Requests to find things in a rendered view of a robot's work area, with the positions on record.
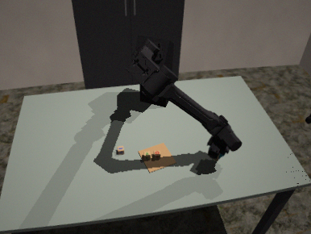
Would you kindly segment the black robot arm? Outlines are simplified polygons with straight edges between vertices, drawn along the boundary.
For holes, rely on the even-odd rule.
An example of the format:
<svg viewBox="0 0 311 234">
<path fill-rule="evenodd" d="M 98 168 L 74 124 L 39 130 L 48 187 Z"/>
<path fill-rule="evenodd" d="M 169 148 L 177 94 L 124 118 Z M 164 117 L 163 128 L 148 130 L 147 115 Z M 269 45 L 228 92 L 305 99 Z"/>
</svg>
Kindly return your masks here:
<svg viewBox="0 0 311 234">
<path fill-rule="evenodd" d="M 199 121 L 208 133 L 213 134 L 211 142 L 213 145 L 210 145 L 208 151 L 209 157 L 217 159 L 219 152 L 221 150 L 225 151 L 226 146 L 232 152 L 238 150 L 242 146 L 242 142 L 234 134 L 226 118 L 223 115 L 218 116 L 212 111 L 204 109 L 201 105 L 199 106 L 197 102 L 174 85 L 179 79 L 174 72 L 165 65 L 159 67 L 154 62 L 163 60 L 162 44 L 160 42 L 152 43 L 151 41 L 149 43 L 149 39 L 146 39 L 142 47 L 139 46 L 132 55 L 135 60 L 126 69 L 143 86 L 141 91 L 155 102 L 160 98 L 164 98 L 174 103 L 181 110 Z M 140 55 L 138 56 L 139 50 Z M 221 140 L 216 136 L 219 136 L 218 138 Z"/>
</svg>

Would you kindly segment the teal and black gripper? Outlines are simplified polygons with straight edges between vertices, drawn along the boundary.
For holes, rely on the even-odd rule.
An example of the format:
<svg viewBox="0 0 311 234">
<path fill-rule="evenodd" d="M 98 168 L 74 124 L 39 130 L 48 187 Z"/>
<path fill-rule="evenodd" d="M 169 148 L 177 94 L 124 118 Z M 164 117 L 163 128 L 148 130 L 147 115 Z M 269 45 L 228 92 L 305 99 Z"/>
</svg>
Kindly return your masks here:
<svg viewBox="0 0 311 234">
<path fill-rule="evenodd" d="M 209 139 L 207 145 L 209 145 L 209 146 L 211 145 L 211 140 L 212 140 L 212 138 L 213 138 L 213 136 L 210 137 L 210 139 Z M 221 150 L 218 160 L 219 160 L 221 157 L 223 157 L 223 156 L 225 155 L 225 153 L 228 154 L 229 151 L 230 151 L 230 149 L 229 149 L 227 146 L 226 146 L 225 151 L 222 151 L 222 150 Z"/>
</svg>

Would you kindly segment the tan square mat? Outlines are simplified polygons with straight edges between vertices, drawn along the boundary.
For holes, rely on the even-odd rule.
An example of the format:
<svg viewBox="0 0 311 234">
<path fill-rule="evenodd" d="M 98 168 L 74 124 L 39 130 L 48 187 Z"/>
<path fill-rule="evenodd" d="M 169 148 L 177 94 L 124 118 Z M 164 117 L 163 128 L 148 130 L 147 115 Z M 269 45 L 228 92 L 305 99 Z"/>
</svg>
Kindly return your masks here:
<svg viewBox="0 0 311 234">
<path fill-rule="evenodd" d="M 151 160 L 144 160 L 143 152 L 150 151 Z M 154 151 L 160 151 L 160 159 L 154 159 Z M 143 159 L 145 166 L 147 167 L 149 173 L 154 172 L 158 169 L 162 169 L 164 167 L 176 164 L 175 159 L 172 154 L 168 151 L 167 147 L 164 143 L 157 144 L 150 148 L 145 148 L 143 150 L 138 151 L 139 155 Z"/>
</svg>

